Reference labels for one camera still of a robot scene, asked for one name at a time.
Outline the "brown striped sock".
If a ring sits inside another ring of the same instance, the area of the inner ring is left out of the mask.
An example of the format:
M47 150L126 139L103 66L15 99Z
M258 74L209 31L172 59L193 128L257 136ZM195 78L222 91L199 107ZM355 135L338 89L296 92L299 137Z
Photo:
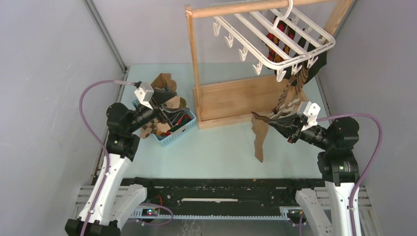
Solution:
M292 115L297 111L300 103L305 101L304 95L302 94L302 90L299 95L299 98L292 100L294 91L290 89L289 79L287 80L286 86L278 99L276 107L273 108L271 111L271 118L286 117Z
M303 67L296 75L292 75L289 79L289 86L292 89L292 100L298 99L308 78L308 69Z

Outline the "white plastic clip hanger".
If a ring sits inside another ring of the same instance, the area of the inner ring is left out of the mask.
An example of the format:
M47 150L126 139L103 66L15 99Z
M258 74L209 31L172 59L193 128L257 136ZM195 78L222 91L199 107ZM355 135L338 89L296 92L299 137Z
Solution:
M275 16L272 21L265 16L268 11ZM248 54L253 55L258 60L252 66L256 75L260 75L266 67L275 71L277 82L298 74L302 69L310 69L336 43L331 34L296 9L292 2L289 7L251 11L249 16L258 24L253 24L242 13L234 14L267 46L268 54L263 53L222 16L214 17L213 33L218 36L220 30L225 29L229 33L224 37L229 48L235 41L242 45L238 51L240 61L244 62Z

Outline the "plain brown sock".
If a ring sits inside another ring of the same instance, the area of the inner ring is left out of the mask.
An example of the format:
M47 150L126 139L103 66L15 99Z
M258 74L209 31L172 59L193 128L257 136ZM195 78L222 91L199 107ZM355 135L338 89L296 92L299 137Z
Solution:
M177 83L172 79L171 73L160 73L151 83L153 88L164 91L177 91Z

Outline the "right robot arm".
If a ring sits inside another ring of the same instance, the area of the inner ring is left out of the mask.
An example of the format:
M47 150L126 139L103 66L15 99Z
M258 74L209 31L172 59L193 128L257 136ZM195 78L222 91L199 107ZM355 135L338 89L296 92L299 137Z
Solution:
M359 124L352 117L342 117L336 118L328 128L316 125L304 129L306 120L294 115L273 119L268 125L289 143L303 140L322 149L317 164L331 200L333 235L359 236L358 187L355 186L359 169L353 154L353 147L359 141Z

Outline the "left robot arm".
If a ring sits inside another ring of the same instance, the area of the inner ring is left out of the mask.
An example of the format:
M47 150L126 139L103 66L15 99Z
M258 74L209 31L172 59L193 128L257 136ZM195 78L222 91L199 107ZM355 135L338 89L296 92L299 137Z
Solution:
M131 184L120 200L116 196L139 146L140 137L135 131L154 119L167 122L168 114L177 110L165 108L164 104L176 98L177 93L139 88L135 94L139 100L135 110L114 103L106 111L109 135L103 167L77 219L69 219L65 225L69 236L119 236L135 208L155 200L152 188L137 183Z

